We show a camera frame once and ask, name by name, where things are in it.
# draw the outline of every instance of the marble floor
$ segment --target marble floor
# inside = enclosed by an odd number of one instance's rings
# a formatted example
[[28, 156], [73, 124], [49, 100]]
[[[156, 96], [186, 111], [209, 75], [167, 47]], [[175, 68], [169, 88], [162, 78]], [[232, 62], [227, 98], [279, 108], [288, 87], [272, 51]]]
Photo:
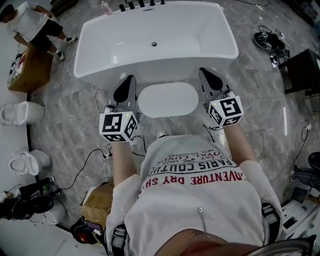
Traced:
[[[284, 202], [291, 196], [287, 189], [289, 173], [302, 145], [301, 131], [308, 123], [312, 129], [297, 163], [307, 165], [307, 156], [319, 151], [319, 116], [310, 115], [304, 92], [284, 94], [282, 74], [278, 68], [272, 67], [268, 54], [253, 44], [252, 36], [259, 31], [259, 25], [273, 31], [279, 29], [285, 34], [291, 56], [307, 48], [313, 50], [318, 47], [318, 39], [313, 29], [281, 0], [272, 0], [263, 14], [259, 14], [260, 10], [254, 5], [236, 0], [211, 1], [224, 7], [239, 48], [239, 57], [221, 72], [241, 98], [245, 113], [241, 126], [272, 187]], [[116, 10], [119, 4], [120, 1], [112, 1], [110, 6]], [[79, 36], [84, 22], [102, 14], [98, 0], [79, 0], [75, 7], [60, 17], [59, 22], [68, 34]], [[39, 89], [34, 98], [34, 102], [44, 105], [45, 116], [39, 123], [31, 125], [32, 147], [46, 152], [52, 160], [52, 166], [40, 177], [54, 175], [57, 186], [61, 188], [72, 184], [91, 150], [108, 150], [106, 141], [99, 135], [99, 116], [92, 86], [73, 75], [76, 49], [77, 43], [68, 45], [65, 48], [66, 60], [54, 60], [50, 82]], [[203, 101], [200, 81], [187, 82], [196, 88], [200, 102]], [[103, 90], [96, 94], [100, 111], [106, 104], [107, 93]], [[193, 113], [186, 116], [152, 119], [142, 115], [135, 134], [145, 135], [147, 147], [156, 139], [160, 129], [173, 135], [193, 134], [210, 140], [203, 124], [210, 126], [211, 120], [199, 104]], [[225, 141], [223, 132], [216, 133], [214, 138]], [[144, 153], [142, 140], [136, 139], [132, 147], [136, 153]], [[144, 158], [134, 158], [139, 168]], [[94, 152], [74, 186], [59, 198], [68, 213], [60, 224], [68, 228], [78, 220], [79, 204], [88, 188], [111, 181], [112, 176], [112, 160], [103, 160], [100, 152]]]

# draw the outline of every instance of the wall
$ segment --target wall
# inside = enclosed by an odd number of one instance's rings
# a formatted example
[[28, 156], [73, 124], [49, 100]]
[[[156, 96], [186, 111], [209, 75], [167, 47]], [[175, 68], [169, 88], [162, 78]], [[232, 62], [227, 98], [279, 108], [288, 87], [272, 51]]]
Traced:
[[[7, 0], [15, 7], [25, 0]], [[50, 9], [50, 0], [37, 0], [39, 5]], [[18, 44], [6, 32], [6, 25], [0, 23], [0, 105], [25, 101], [25, 93], [7, 89], [7, 78], [11, 62], [17, 53]], [[0, 193], [22, 183], [34, 182], [33, 176], [15, 176], [10, 173], [8, 160], [21, 149], [28, 149], [26, 127], [0, 125]], [[83, 245], [76, 242], [70, 233], [54, 225], [34, 225], [27, 220], [0, 220], [0, 248], [7, 256], [100, 256], [104, 248], [97, 245]]]

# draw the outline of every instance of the white t-shirt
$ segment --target white t-shirt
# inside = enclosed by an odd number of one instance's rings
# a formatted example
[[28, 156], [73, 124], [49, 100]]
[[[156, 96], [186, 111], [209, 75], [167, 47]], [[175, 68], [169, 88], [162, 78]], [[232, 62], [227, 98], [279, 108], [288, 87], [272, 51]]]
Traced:
[[257, 162], [237, 166], [220, 143], [199, 136], [163, 137], [148, 148], [141, 176], [114, 188], [106, 241], [111, 248], [114, 229], [124, 222], [130, 255], [155, 255], [176, 233], [203, 231], [202, 208], [208, 233], [262, 246], [262, 201], [281, 216], [280, 202]]
[[34, 11], [36, 6], [36, 3], [24, 2], [17, 8], [16, 17], [6, 27], [12, 37], [19, 33], [31, 41], [46, 24], [48, 18]]

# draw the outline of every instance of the bathtub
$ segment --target bathtub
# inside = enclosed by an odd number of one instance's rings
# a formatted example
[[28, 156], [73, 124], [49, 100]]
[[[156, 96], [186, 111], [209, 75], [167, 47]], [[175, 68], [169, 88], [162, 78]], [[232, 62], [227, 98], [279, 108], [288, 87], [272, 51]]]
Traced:
[[216, 3], [168, 1], [113, 12], [83, 24], [75, 77], [103, 89], [134, 75], [137, 83], [198, 77], [200, 67], [221, 70], [239, 51]]

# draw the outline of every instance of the person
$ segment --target person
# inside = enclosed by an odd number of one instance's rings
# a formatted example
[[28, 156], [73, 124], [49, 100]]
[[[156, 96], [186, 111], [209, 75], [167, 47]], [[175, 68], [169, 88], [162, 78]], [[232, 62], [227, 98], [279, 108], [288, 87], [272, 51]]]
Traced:
[[49, 38], [53, 36], [74, 43], [75, 36], [66, 36], [63, 27], [50, 20], [53, 14], [36, 3], [24, 2], [17, 9], [12, 4], [7, 5], [0, 13], [0, 22], [7, 24], [7, 32], [20, 44], [35, 47], [56, 54], [61, 61], [65, 60], [65, 54], [57, 49]]
[[[34, 214], [34, 209], [32, 209], [29, 204], [31, 196], [42, 187], [54, 181], [55, 178], [53, 176], [47, 176], [36, 183], [20, 187], [14, 192], [2, 192], [0, 194], [0, 218], [6, 218], [7, 220], [29, 219]], [[15, 215], [14, 207], [16, 206], [23, 208], [23, 210], [19, 211], [19, 216], [21, 215], [23, 217], [17, 218]]]
[[107, 251], [130, 256], [244, 256], [279, 239], [280, 202], [238, 124], [221, 143], [166, 136], [140, 175], [128, 142], [113, 143]]

